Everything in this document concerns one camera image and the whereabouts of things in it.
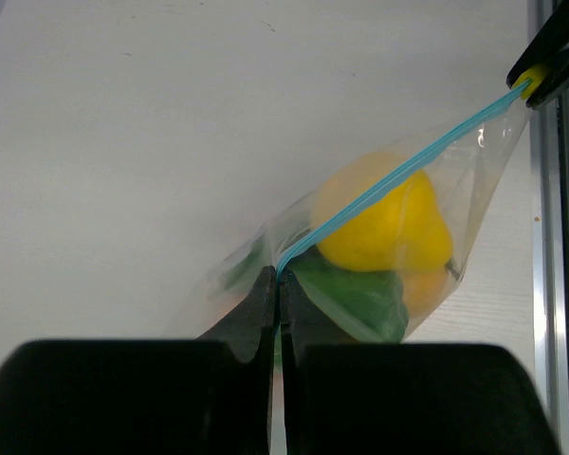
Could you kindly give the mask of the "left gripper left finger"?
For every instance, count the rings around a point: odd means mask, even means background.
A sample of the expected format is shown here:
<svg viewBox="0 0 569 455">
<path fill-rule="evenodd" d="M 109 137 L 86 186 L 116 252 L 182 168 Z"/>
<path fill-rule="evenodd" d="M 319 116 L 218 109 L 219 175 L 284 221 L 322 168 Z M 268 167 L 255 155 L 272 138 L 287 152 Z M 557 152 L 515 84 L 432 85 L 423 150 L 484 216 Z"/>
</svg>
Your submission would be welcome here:
<svg viewBox="0 0 569 455">
<path fill-rule="evenodd" d="M 276 273 L 194 339 L 38 339 L 0 367 L 0 454 L 266 454 Z"/>
</svg>

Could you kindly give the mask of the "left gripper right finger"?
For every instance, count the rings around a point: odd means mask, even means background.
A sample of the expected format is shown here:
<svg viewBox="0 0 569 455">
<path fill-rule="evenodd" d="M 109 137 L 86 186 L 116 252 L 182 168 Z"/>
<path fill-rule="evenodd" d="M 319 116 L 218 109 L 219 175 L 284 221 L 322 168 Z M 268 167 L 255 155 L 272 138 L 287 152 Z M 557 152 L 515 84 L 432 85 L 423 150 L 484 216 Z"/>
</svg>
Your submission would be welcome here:
<svg viewBox="0 0 569 455">
<path fill-rule="evenodd" d="M 361 343 L 280 284 L 291 454 L 557 454 L 522 364 L 477 343 Z"/>
</svg>

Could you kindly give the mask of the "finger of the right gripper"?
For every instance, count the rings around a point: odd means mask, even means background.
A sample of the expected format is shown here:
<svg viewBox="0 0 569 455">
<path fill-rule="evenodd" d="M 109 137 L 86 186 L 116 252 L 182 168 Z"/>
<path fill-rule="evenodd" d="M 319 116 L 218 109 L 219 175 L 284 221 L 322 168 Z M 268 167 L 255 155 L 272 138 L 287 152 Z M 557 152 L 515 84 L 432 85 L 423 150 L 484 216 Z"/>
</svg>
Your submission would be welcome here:
<svg viewBox="0 0 569 455">
<path fill-rule="evenodd" d="M 552 14 L 536 33 L 521 57 L 506 76 L 506 83 L 512 87 L 522 82 L 522 75 L 534 65 L 542 63 L 547 57 L 569 45 L 569 1 L 559 1 Z"/>
<path fill-rule="evenodd" d="M 527 107 L 537 109 L 569 87 L 569 45 L 527 71 L 531 83 L 523 91 Z"/>
</svg>

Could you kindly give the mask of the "green bell pepper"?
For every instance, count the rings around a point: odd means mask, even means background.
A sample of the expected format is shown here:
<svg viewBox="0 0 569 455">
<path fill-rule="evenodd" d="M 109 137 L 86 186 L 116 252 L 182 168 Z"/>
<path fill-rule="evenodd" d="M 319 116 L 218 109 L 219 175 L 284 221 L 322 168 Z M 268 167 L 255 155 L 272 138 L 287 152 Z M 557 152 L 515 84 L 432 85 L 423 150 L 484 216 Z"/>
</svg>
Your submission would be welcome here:
<svg viewBox="0 0 569 455">
<path fill-rule="evenodd" d="M 211 295 L 248 291 L 271 259 L 271 245 L 264 236 L 246 241 L 209 273 Z M 396 273 L 339 268 L 316 246 L 289 261 L 285 270 L 295 276 L 312 303 L 351 337 L 366 342 L 403 340 L 409 312 Z"/>
</svg>

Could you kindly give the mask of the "orange fruit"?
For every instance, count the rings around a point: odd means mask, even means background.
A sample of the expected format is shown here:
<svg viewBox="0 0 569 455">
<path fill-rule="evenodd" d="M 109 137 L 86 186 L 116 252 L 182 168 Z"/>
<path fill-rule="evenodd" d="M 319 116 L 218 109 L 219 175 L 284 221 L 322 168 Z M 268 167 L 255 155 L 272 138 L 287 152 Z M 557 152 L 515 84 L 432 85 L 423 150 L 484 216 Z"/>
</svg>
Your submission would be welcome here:
<svg viewBox="0 0 569 455">
<path fill-rule="evenodd" d="M 448 293 L 450 273 L 445 268 L 429 271 L 400 271 L 403 302 L 410 321 L 427 317 Z"/>
</svg>

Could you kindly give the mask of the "clear zip top bag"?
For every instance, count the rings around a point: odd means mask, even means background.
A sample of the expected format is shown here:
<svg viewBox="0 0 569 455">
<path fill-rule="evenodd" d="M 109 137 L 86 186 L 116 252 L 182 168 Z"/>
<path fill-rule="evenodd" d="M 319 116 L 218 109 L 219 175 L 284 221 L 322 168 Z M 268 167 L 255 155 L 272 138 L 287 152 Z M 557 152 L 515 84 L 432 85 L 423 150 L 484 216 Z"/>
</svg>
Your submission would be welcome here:
<svg viewBox="0 0 569 455">
<path fill-rule="evenodd" d="M 536 65 L 458 125 L 408 136 L 329 176 L 218 264 L 166 328 L 197 337 L 249 294 L 261 270 L 292 273 L 351 338 L 399 342 L 458 286 L 528 122 Z"/>
</svg>

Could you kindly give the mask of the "yellow pear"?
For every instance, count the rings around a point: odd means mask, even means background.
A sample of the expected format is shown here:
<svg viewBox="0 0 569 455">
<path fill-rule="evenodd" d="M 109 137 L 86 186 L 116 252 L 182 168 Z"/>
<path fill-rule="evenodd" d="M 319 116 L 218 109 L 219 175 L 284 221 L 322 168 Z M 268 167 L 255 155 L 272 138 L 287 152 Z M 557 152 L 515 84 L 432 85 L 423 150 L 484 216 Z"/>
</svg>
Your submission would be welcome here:
<svg viewBox="0 0 569 455">
<path fill-rule="evenodd" d="M 403 161 L 384 150 L 339 169 L 316 192 L 311 227 L 332 218 Z M 318 242 L 318 249 L 330 263 L 354 272 L 429 271 L 451 259 L 453 240 L 434 186 L 418 170 Z"/>
</svg>

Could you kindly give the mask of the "aluminium mounting rail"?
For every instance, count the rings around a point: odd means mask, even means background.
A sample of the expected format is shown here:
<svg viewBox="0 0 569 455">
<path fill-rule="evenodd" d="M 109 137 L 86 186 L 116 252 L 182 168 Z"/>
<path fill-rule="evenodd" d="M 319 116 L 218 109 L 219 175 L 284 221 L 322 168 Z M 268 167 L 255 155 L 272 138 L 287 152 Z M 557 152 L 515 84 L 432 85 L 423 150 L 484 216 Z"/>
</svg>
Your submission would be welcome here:
<svg viewBox="0 0 569 455">
<path fill-rule="evenodd" d="M 569 88 L 530 120 L 535 382 L 569 454 Z"/>
</svg>

